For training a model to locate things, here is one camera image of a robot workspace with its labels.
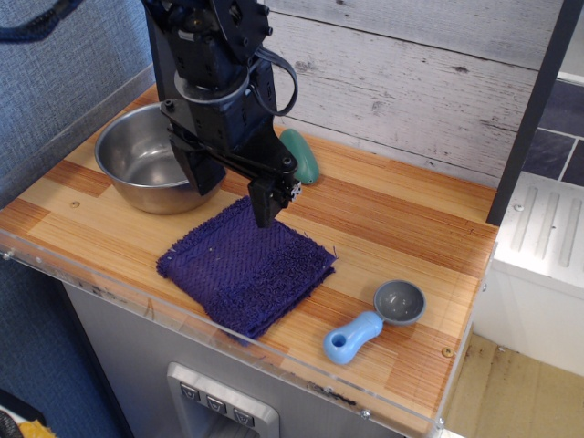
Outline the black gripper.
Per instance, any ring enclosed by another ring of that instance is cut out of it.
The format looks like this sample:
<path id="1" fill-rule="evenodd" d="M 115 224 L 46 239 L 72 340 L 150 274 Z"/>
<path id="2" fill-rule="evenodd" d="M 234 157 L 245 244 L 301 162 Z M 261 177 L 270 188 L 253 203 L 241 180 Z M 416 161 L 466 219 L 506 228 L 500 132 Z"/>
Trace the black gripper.
<path id="1" fill-rule="evenodd" d="M 207 195 L 231 169 L 245 178 L 256 225 L 269 228 L 302 192 L 297 161 L 277 137 L 275 84 L 252 81 L 220 100 L 161 103 L 172 152 L 191 186 Z"/>

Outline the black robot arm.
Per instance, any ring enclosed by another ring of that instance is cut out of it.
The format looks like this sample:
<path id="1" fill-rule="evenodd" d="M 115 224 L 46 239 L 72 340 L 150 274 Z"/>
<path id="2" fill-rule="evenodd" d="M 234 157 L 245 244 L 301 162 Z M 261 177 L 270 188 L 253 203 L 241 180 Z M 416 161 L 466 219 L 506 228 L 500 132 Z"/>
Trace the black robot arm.
<path id="1" fill-rule="evenodd" d="M 277 137 L 273 68 L 293 67 L 264 46 L 273 29 L 257 1 L 145 1 L 161 112 L 192 187 L 212 192 L 226 170 L 244 176 L 258 227 L 300 192 L 297 159 Z"/>

